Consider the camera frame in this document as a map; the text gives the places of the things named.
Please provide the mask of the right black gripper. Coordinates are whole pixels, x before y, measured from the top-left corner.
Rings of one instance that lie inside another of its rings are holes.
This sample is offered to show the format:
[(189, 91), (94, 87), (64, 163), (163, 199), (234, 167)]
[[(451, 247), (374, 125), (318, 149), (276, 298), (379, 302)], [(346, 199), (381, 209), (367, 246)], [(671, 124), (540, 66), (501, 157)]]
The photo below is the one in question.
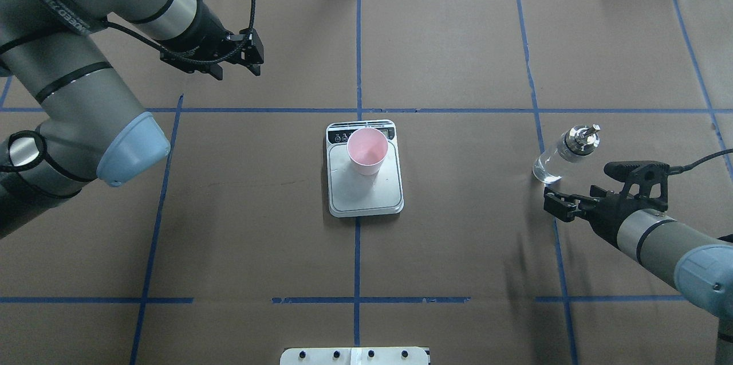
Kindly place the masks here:
[(561, 192), (544, 192), (543, 209), (561, 222), (577, 217), (588, 221), (594, 233), (618, 248), (618, 232), (629, 216), (629, 194), (616, 193), (597, 185), (590, 186), (590, 197)]

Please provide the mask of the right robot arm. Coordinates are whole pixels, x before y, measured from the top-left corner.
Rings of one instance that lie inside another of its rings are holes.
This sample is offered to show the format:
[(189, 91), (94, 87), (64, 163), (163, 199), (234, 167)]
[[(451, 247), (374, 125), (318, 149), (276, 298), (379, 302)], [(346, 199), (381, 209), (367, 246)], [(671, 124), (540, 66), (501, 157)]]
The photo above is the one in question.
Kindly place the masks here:
[(715, 363), (731, 363), (732, 247), (667, 214), (661, 198), (591, 186), (587, 196), (545, 187), (543, 208), (556, 219), (589, 222), (598, 237), (718, 318)]

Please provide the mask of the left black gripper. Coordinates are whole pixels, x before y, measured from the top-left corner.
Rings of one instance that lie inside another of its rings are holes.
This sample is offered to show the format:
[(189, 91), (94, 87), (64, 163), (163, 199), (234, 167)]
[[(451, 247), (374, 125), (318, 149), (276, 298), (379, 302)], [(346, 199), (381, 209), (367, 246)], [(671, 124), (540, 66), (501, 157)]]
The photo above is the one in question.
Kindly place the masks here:
[[(176, 38), (160, 41), (159, 45), (172, 52), (181, 53), (183, 57), (191, 60), (212, 61), (229, 54), (241, 43), (230, 41), (228, 36), (232, 34), (232, 31), (222, 25), (218, 16), (204, 6), (197, 10), (191, 26), (184, 33)], [(262, 39), (254, 28), (241, 30), (240, 34), (243, 46), (238, 56), (238, 65), (244, 66), (255, 77), (259, 77), (261, 66), (265, 62)], [(194, 64), (181, 61), (165, 52), (160, 52), (160, 60), (181, 72), (201, 72), (215, 80), (223, 80), (223, 69), (218, 63)]]

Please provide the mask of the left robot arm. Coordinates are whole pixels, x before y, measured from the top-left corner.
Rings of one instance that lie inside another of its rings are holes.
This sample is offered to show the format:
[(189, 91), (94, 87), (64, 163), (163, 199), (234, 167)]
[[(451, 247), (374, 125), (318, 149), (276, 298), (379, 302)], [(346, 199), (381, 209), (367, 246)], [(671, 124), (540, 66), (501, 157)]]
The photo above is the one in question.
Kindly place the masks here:
[(48, 118), (2, 141), (2, 237), (103, 180), (118, 187), (167, 158), (172, 143), (92, 41), (112, 29), (185, 73), (222, 80), (222, 62), (260, 75), (254, 28), (234, 33), (204, 0), (2, 0), (2, 77)]

